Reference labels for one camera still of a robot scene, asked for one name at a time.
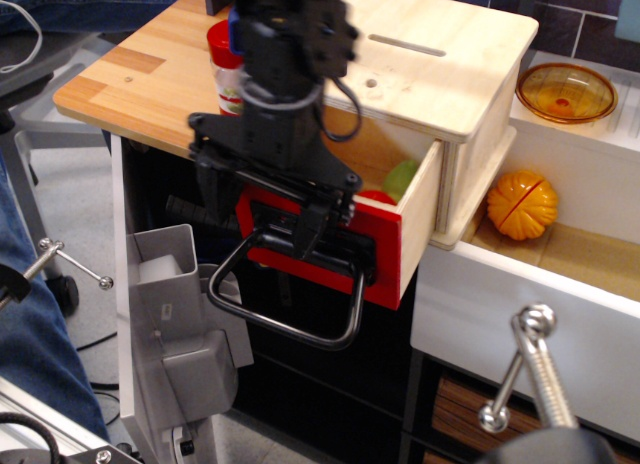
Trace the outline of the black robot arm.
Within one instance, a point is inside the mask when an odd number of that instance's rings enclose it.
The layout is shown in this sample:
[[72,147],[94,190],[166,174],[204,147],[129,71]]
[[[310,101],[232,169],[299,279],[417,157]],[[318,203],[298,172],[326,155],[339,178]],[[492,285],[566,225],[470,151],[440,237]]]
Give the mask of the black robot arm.
[[191,157],[205,205],[227,219],[242,187],[252,184],[295,202],[300,215],[290,254],[310,256],[330,224],[347,224],[362,180],[325,145],[335,135],[323,121],[325,82],[349,99],[342,83],[357,30],[342,0],[231,0],[229,39],[240,55],[238,117],[194,113]]

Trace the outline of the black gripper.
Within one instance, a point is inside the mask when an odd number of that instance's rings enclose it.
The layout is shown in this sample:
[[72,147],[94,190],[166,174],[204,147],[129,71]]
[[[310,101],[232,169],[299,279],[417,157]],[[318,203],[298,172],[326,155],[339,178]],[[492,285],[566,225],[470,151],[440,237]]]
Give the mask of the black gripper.
[[216,225],[235,212],[245,183],[303,205],[292,234],[298,260],[333,246],[340,222],[353,218],[362,179],[327,148],[312,118],[193,113],[188,125],[196,179]]

